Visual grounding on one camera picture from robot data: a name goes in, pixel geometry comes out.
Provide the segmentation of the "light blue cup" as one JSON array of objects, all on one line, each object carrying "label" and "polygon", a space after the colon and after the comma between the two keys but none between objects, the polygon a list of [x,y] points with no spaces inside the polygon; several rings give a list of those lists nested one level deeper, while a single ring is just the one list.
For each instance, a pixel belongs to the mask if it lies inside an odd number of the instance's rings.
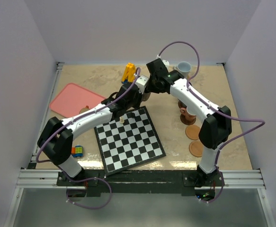
[{"label": "light blue cup", "polygon": [[178,63],[177,66],[173,66],[173,69],[180,72],[185,78],[189,77],[191,68],[192,68],[191,64],[186,61],[182,61],[182,62]]}]

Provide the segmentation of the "black white chessboard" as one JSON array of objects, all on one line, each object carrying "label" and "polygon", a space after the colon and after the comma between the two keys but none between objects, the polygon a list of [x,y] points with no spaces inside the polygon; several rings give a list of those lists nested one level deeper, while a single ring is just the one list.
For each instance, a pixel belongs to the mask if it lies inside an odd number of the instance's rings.
[{"label": "black white chessboard", "polygon": [[124,124],[112,120],[94,128],[106,175],[166,156],[146,106],[127,111],[123,118]]}]

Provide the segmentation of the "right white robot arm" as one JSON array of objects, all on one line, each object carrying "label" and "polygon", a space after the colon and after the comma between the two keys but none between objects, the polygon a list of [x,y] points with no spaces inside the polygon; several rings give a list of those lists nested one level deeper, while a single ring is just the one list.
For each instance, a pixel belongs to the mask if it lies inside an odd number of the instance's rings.
[{"label": "right white robot arm", "polygon": [[194,178],[196,186],[207,186],[218,172],[218,149],[227,141],[232,132],[231,111],[227,106],[219,107],[202,96],[179,71],[168,71],[161,59],[146,64],[150,78],[148,93],[168,93],[186,107],[202,123],[199,140],[203,144],[203,154]]}]

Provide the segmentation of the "orange cup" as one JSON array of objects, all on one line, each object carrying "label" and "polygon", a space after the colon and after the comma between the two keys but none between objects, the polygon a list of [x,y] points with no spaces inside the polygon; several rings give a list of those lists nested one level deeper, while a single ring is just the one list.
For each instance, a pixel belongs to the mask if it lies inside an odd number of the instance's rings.
[{"label": "orange cup", "polygon": [[79,114],[82,114],[82,113],[84,113],[84,112],[86,112],[86,111],[89,111],[89,107],[88,107],[88,106],[85,106],[84,108],[82,108],[82,109],[80,110]]}]

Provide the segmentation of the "dark brown cup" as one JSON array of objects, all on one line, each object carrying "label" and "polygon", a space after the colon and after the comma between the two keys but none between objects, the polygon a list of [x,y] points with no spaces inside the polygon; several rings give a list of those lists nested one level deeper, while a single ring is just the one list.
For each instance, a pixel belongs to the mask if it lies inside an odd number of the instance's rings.
[{"label": "dark brown cup", "polygon": [[151,93],[144,93],[142,96],[142,102],[146,102],[151,96]]}]

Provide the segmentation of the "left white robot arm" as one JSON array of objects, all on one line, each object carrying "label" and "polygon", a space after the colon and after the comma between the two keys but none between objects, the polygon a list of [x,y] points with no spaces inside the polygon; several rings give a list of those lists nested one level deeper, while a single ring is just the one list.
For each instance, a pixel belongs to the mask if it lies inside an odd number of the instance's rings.
[{"label": "left white robot arm", "polygon": [[146,87],[139,82],[128,82],[121,86],[116,97],[110,96],[91,110],[63,120],[50,118],[37,142],[39,152],[36,161],[43,162],[39,156],[44,152],[48,157],[44,162],[50,161],[60,168],[73,185],[82,184],[83,168],[71,155],[73,140],[100,124],[121,117],[132,107],[138,108],[147,92]]}]

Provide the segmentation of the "pink patterned cup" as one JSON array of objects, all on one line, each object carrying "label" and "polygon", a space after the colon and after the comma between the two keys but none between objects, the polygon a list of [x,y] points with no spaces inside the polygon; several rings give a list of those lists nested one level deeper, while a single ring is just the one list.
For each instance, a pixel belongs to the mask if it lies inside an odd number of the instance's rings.
[{"label": "pink patterned cup", "polygon": [[193,120],[196,118],[196,115],[190,114],[184,107],[180,108],[180,113],[186,120]]}]

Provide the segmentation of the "dark wooden coaster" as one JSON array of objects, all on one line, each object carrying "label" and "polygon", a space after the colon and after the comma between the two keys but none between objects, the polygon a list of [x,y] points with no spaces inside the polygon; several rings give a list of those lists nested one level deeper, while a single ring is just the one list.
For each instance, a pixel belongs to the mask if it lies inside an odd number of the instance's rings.
[{"label": "dark wooden coaster", "polygon": [[185,125],[193,125],[196,122],[196,117],[188,117],[181,115],[180,120]]},{"label": "dark wooden coaster", "polygon": [[180,100],[178,101],[178,107],[179,108],[186,108],[186,105],[183,104]]}]

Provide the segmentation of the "light wooden coaster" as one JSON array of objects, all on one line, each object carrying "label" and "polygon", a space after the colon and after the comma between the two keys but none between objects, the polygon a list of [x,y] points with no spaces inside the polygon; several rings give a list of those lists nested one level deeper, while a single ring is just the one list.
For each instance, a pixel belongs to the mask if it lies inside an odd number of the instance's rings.
[{"label": "light wooden coaster", "polygon": [[203,149],[203,144],[198,140],[192,141],[189,144],[189,152],[195,157],[201,157],[203,154]]},{"label": "light wooden coaster", "polygon": [[186,136],[191,140],[199,139],[200,127],[197,125],[189,125],[185,129]]}]

